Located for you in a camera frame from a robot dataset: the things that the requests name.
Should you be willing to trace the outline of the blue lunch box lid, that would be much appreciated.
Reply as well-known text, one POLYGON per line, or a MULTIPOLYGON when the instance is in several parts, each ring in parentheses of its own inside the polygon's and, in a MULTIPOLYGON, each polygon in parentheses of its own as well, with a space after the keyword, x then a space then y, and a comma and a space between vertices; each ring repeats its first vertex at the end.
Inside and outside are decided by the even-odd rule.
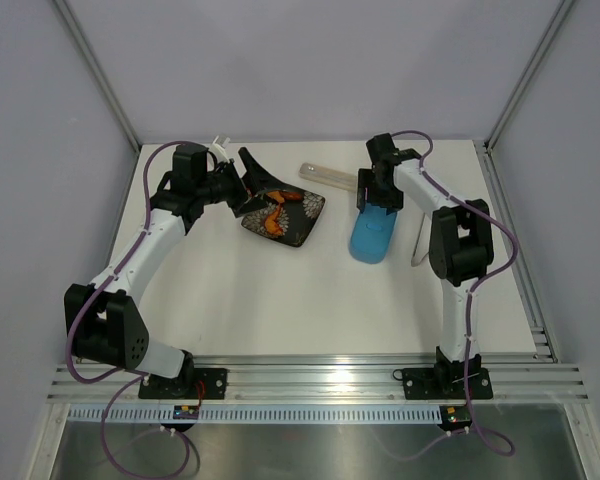
POLYGON ((358 213, 349 241, 349 253, 357 250, 385 252, 387 255, 396 220, 396 212, 367 205, 363 213, 358 213))

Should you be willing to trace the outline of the blue lunch box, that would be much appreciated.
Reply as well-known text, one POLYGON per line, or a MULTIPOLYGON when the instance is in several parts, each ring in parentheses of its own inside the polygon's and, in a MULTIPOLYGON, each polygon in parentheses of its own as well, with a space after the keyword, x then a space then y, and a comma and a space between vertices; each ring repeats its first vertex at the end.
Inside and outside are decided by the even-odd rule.
POLYGON ((359 262, 374 265, 374 264, 381 263, 384 260, 386 253, 385 252, 366 252, 366 251, 354 250, 351 253, 351 256, 359 262))

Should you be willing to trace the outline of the metal tongs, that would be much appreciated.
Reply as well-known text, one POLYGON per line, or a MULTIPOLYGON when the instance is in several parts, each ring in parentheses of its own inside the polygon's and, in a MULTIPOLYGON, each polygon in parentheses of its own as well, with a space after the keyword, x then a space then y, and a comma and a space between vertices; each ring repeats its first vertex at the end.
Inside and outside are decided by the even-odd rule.
POLYGON ((410 260, 412 267, 418 267, 428 259, 430 229, 430 219, 425 214, 422 214, 418 235, 410 260))

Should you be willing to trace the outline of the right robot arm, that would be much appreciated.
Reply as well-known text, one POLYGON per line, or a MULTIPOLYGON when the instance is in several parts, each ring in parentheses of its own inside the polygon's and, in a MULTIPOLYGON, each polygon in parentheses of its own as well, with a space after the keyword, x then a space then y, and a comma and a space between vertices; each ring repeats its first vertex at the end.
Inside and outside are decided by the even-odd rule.
POLYGON ((397 379, 408 400, 462 400, 493 396, 474 338, 472 285, 486 277, 494 260, 490 212, 482 199, 462 200, 424 169, 414 149, 399 149, 383 133, 366 143, 371 165, 357 176, 358 216, 349 252, 358 261, 377 264, 387 252, 397 214, 410 199, 431 223, 429 265, 443 295, 442 337, 430 367, 404 367, 397 379))

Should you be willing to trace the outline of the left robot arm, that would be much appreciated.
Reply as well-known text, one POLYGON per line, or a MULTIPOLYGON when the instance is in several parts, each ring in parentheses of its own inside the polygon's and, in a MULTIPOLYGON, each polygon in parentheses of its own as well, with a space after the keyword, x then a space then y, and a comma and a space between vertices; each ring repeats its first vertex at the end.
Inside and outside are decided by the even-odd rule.
POLYGON ((221 138, 204 146, 172 141, 172 167, 156 191, 143 192, 143 222, 132 240, 99 275, 86 285, 73 284, 65 293, 66 366, 81 384, 87 378, 74 360, 86 358, 109 366, 107 376, 126 371, 138 380, 161 380, 175 398, 188 396, 197 385, 191 353, 151 338, 138 305, 148 284, 170 251, 189 234, 208 205, 224 203, 235 217, 264 208, 267 194, 284 187, 251 155, 238 154, 245 172, 238 173, 221 138))

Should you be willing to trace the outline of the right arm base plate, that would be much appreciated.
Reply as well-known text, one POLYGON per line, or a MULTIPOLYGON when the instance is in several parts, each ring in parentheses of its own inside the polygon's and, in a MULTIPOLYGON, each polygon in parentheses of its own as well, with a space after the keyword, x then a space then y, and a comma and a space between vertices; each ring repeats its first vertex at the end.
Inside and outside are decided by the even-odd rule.
MULTIPOLYGON (((457 378, 443 380, 436 375, 433 367, 404 368, 399 370, 406 400, 465 400, 464 374, 457 378)), ((486 368, 473 371, 468 376, 468 392, 472 400, 494 398, 489 372, 486 368)))

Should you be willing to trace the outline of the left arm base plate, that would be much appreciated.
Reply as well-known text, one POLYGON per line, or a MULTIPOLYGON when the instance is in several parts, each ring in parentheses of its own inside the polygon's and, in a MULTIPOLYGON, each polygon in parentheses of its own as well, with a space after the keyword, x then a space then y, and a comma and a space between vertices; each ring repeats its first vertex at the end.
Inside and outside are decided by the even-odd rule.
POLYGON ((228 370, 225 368, 194 368, 185 378, 164 378, 151 375, 147 384, 141 382, 138 397, 143 400, 223 400, 226 394, 228 370))

